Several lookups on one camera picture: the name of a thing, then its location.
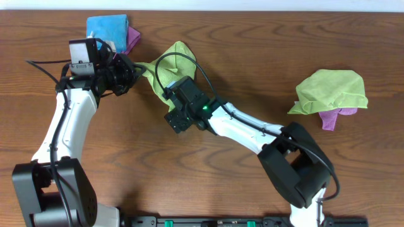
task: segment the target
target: blue cloth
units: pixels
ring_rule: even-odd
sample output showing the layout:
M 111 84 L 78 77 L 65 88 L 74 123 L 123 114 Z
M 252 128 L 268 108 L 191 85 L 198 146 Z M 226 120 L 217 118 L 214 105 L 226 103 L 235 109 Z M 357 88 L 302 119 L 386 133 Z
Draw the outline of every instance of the blue cloth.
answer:
M 93 32 L 95 38 L 113 41 L 116 52 L 126 51 L 126 36 L 128 35 L 128 17 L 126 15 L 92 16 L 87 19 L 87 36 Z

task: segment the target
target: wood grain surface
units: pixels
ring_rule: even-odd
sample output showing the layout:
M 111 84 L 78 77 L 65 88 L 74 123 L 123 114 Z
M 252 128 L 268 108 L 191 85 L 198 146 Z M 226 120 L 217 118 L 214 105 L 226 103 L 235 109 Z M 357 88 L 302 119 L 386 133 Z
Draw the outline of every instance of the wood grain surface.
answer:
M 24 225 L 11 172 L 31 160 L 56 106 L 53 82 L 24 60 L 69 59 L 68 41 L 85 37 L 89 16 L 122 13 L 142 34 L 129 54 L 134 62 L 182 40 L 237 108 L 304 125 L 342 185 L 325 213 L 404 226 L 403 14 L 0 11 L 1 226 Z M 46 69 L 59 75 L 61 67 Z M 317 114 L 287 115 L 296 85 L 318 69 L 353 69 L 365 81 L 369 108 L 339 116 L 335 132 L 323 131 Z M 198 84 L 209 91 L 203 79 Z M 161 216 L 290 212 L 252 152 L 195 127 L 177 135 L 167 111 L 146 79 L 101 101 L 82 158 L 99 202 Z

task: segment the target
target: green connector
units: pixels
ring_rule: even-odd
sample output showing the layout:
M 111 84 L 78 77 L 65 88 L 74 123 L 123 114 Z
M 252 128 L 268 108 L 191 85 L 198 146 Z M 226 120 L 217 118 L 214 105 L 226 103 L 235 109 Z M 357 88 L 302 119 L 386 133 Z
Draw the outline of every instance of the green connector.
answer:
M 255 221 L 248 221 L 247 227 L 255 227 Z
M 173 227 L 174 222 L 173 221 L 165 221 L 164 222 L 164 227 Z

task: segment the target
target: white wall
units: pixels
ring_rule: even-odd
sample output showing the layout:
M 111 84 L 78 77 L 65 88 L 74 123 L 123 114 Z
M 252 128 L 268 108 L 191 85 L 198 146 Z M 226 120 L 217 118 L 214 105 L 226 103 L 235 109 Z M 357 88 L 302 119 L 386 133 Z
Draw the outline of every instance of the white wall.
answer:
M 0 9 L 404 12 L 404 0 L 0 0 Z

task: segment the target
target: black base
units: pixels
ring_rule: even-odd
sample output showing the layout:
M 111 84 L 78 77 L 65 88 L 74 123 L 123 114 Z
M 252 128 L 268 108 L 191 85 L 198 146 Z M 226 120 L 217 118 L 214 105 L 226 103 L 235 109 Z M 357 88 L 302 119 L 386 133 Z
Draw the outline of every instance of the black base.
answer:
M 130 217 L 131 227 L 293 227 L 289 217 L 259 218 L 156 218 Z M 326 217 L 324 227 L 369 227 L 366 218 Z

